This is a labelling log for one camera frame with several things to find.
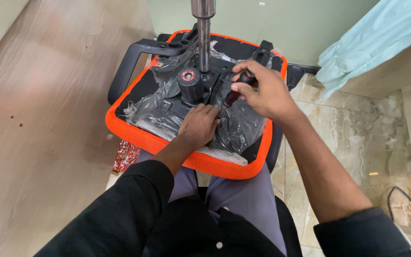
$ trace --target red foil wrapper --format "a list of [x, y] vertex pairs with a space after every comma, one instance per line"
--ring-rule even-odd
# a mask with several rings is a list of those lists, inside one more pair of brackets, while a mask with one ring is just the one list
[[115, 172], [125, 172], [131, 164], [137, 162], [140, 151], [139, 147], [122, 139], [112, 170]]

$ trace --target left hand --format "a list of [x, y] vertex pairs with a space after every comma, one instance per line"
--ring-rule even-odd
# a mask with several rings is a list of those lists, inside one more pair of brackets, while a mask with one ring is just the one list
[[220, 124], [216, 119], [220, 110], [212, 105], [200, 103], [190, 109], [179, 129], [178, 139], [193, 151], [210, 142], [215, 136], [215, 129]]

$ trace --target black sleeve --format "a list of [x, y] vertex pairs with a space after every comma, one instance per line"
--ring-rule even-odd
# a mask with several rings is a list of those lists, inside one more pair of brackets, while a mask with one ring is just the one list
[[133, 164], [35, 256], [141, 256], [173, 188], [162, 162]]
[[380, 208], [313, 227], [325, 256], [410, 256], [407, 241]]

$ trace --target orange mesh seat cushion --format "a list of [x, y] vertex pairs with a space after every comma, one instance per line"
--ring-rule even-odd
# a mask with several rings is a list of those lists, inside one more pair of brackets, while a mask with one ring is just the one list
[[[177, 31], [169, 38], [168, 42], [174, 38], [177, 33], [189, 32], [189, 30]], [[237, 41], [241, 41], [246, 44], [251, 44], [259, 47], [256, 44], [246, 42], [237, 38], [232, 38], [228, 36], [223, 36], [219, 34], [214, 34], [224, 38], [230, 38]], [[281, 75], [285, 79], [287, 62], [286, 59], [273, 51], [276, 55], [280, 56], [283, 60], [283, 65], [281, 69]], [[136, 85], [142, 76], [150, 69], [152, 65], [157, 64], [157, 56], [150, 62], [150, 64], [144, 69], [144, 71], [128, 86], [125, 92], [120, 96], [120, 98], [112, 105], [112, 107], [107, 111], [106, 114], [106, 124], [110, 131], [112, 131], [117, 136], [125, 139], [126, 141], [137, 145], [138, 147], [152, 153], [157, 154], [161, 149], [163, 149], [169, 142], [160, 137], [157, 137], [147, 131], [139, 129], [133, 125], [129, 125], [125, 121], [117, 118], [115, 115], [115, 110], [119, 107], [123, 99], [131, 92], [134, 85]], [[258, 150], [256, 160], [252, 161], [247, 166], [240, 166], [235, 163], [228, 161], [222, 161], [211, 157], [209, 155], [194, 152], [188, 157], [188, 159], [183, 163], [183, 166], [189, 167], [201, 172], [205, 172], [214, 176], [229, 178], [229, 179], [247, 179], [252, 178], [258, 174], [264, 165], [266, 155], [269, 151], [270, 143], [272, 140], [272, 121], [267, 120], [266, 127], [264, 128], [263, 137]]]

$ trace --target black shirt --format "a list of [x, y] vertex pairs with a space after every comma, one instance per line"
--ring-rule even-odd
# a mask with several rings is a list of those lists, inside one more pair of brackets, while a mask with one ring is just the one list
[[[131, 165], [36, 256], [284, 256], [238, 215], [221, 208], [217, 224], [199, 196], [168, 204], [173, 188], [162, 162]], [[411, 256], [379, 208], [316, 225], [314, 231], [328, 257]]]

